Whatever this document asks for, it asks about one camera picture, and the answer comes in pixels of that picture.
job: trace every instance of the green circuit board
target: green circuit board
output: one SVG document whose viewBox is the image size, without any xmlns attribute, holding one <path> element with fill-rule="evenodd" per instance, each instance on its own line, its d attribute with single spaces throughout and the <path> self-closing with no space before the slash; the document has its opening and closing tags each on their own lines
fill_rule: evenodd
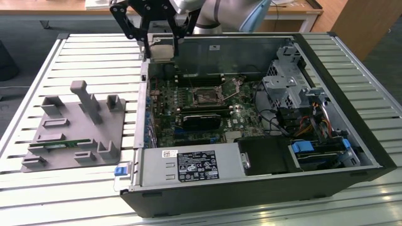
<svg viewBox="0 0 402 226">
<path fill-rule="evenodd" d="M 264 125 L 253 104 L 253 83 L 245 82 L 236 86 L 233 79 L 221 87 L 185 87 L 180 88 L 173 81 L 161 81 L 153 87 L 158 89 L 151 92 L 154 99 L 154 114 L 157 119 L 158 147 L 173 147 L 200 144 L 228 143 L 225 136 L 228 132 L 238 131 L 242 137 L 262 136 Z M 220 101 L 214 95 L 218 90 L 222 94 Z M 222 117 L 221 127 L 209 131 L 185 132 L 178 126 L 178 108 L 200 106 L 232 106 L 232 115 Z"/>
</svg>

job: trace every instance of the table leg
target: table leg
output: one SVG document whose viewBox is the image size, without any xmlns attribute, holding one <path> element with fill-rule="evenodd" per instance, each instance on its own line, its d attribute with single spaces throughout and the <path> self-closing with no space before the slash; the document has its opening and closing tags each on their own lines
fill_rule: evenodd
<svg viewBox="0 0 402 226">
<path fill-rule="evenodd" d="M 318 17 L 317 14 L 308 15 L 308 18 L 304 21 L 304 24 L 301 26 L 300 32 L 310 32 L 312 31 L 312 28 L 313 28 L 313 25 L 316 23 L 317 17 Z"/>
<path fill-rule="evenodd" d="M 41 24 L 43 25 L 43 28 L 45 28 L 45 29 L 50 29 L 50 28 L 51 28 L 51 26 L 50 26 L 50 21 L 49 21 L 49 20 L 41 20 L 39 22 L 41 22 Z"/>
</svg>

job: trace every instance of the warning label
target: warning label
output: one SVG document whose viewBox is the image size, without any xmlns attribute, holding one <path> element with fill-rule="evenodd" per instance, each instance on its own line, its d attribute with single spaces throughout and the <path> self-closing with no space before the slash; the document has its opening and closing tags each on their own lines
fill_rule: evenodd
<svg viewBox="0 0 402 226">
<path fill-rule="evenodd" d="M 180 181 L 220 179 L 216 151 L 178 153 Z"/>
</svg>

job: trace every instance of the wooden desk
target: wooden desk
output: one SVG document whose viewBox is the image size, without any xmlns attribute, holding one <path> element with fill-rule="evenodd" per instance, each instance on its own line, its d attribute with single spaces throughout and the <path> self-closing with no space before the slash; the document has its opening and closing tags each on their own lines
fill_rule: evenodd
<svg viewBox="0 0 402 226">
<path fill-rule="evenodd" d="M 325 13 L 313 31 L 336 32 L 363 61 L 402 14 L 402 0 L 317 0 Z"/>
<path fill-rule="evenodd" d="M 301 31 L 309 32 L 322 10 L 313 9 L 306 0 L 297 0 L 297 3 L 298 6 L 285 4 L 286 8 L 278 8 L 280 20 L 301 21 Z M 85 0 L 2 0 L 0 19 L 109 20 L 114 17 L 109 9 L 86 10 Z M 266 20 L 277 20 L 277 7 L 269 9 Z"/>
</svg>

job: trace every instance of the metal slat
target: metal slat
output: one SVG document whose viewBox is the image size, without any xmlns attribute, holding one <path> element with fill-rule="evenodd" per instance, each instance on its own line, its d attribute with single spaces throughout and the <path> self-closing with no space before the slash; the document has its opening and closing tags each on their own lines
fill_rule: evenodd
<svg viewBox="0 0 402 226">
<path fill-rule="evenodd" d="M 318 57 L 321 62 L 352 62 L 350 58 L 348 56 L 320 56 Z"/>
<path fill-rule="evenodd" d="M 141 54 L 98 54 L 98 55 L 59 56 L 57 62 L 139 60 L 139 57 Z"/>
<path fill-rule="evenodd" d="M 372 130 L 402 128 L 402 119 L 369 120 L 367 124 Z"/>
<path fill-rule="evenodd" d="M 337 45 L 310 45 L 313 50 L 341 50 Z"/>
<path fill-rule="evenodd" d="M 357 110 L 391 108 L 391 104 L 385 100 L 361 100 L 352 101 Z"/>
<path fill-rule="evenodd" d="M 138 47 L 133 41 L 127 42 L 69 42 L 65 48 L 117 48 L 117 47 Z"/>
<path fill-rule="evenodd" d="M 131 48 L 67 48 L 61 52 L 61 56 L 67 55 L 89 55 L 89 54 L 122 54 L 122 53 L 141 53 L 138 47 Z"/>
<path fill-rule="evenodd" d="M 320 50 L 320 51 L 316 51 L 316 54 L 320 57 L 345 56 L 345 53 L 342 50 Z"/>
<path fill-rule="evenodd" d="M 328 69 L 356 69 L 357 66 L 350 62 L 328 62 L 324 63 Z"/>
<path fill-rule="evenodd" d="M 67 42 L 110 42 L 110 41 L 119 41 L 127 42 L 129 39 L 126 36 L 93 36 L 93 37 L 70 37 Z"/>
<path fill-rule="evenodd" d="M 387 119 L 387 118 L 400 118 L 397 112 L 393 113 L 383 113 L 383 114 L 361 114 L 364 120 L 373 120 L 373 119 Z"/>
<path fill-rule="evenodd" d="M 117 85 L 91 85 L 87 86 L 87 92 L 91 94 L 97 93 L 114 93 L 117 90 L 119 92 L 134 92 L 138 91 L 138 84 L 117 84 Z M 38 91 L 38 94 L 42 96 L 55 95 L 70 95 L 70 87 L 46 87 Z"/>
<path fill-rule="evenodd" d="M 384 99 L 384 96 L 377 91 L 371 92 L 356 92 L 345 94 L 348 99 L 352 100 L 365 100 L 365 99 Z"/>
<path fill-rule="evenodd" d="M 55 63 L 54 70 L 141 67 L 141 60 Z"/>
<path fill-rule="evenodd" d="M 102 69 L 71 69 L 53 70 L 49 74 L 50 78 L 57 77 L 91 77 L 91 76 L 111 76 L 111 75 L 133 75 L 141 74 L 141 67 L 125 68 L 102 68 Z"/>
<path fill-rule="evenodd" d="M 306 69 L 306 72 L 309 73 L 310 76 L 314 76 L 314 73 L 312 72 L 310 69 Z M 329 70 L 329 73 L 333 76 L 357 76 L 357 75 L 364 76 L 363 72 L 359 69 L 333 69 Z"/>
<path fill-rule="evenodd" d="M 70 34 L 70 37 L 103 37 L 103 36 L 125 36 L 122 33 L 111 34 Z"/>
<path fill-rule="evenodd" d="M 78 78 L 54 78 L 43 81 L 43 86 L 69 86 L 73 81 L 77 81 Z M 79 80 L 85 80 L 89 85 L 101 85 L 101 84 L 129 84 L 139 83 L 139 75 L 125 75 L 125 76 L 113 76 L 113 77 L 81 77 Z"/>
<path fill-rule="evenodd" d="M 314 39 L 309 39 L 306 40 L 308 43 L 310 45 L 334 45 L 334 41 L 332 39 L 328 39 L 328 40 L 314 40 Z"/>
<path fill-rule="evenodd" d="M 380 141 L 401 140 L 402 129 L 373 131 Z"/>
<path fill-rule="evenodd" d="M 316 84 L 320 84 L 317 77 L 312 77 L 312 80 Z M 369 83 L 369 80 L 364 76 L 334 77 L 334 80 L 338 83 L 338 85 L 353 83 Z"/>
<path fill-rule="evenodd" d="M 320 33 L 305 33 L 304 36 L 305 36 L 306 40 L 317 40 L 317 39 L 332 40 L 332 37 L 326 33 L 324 33 L 324 34 L 320 34 Z"/>
</svg>

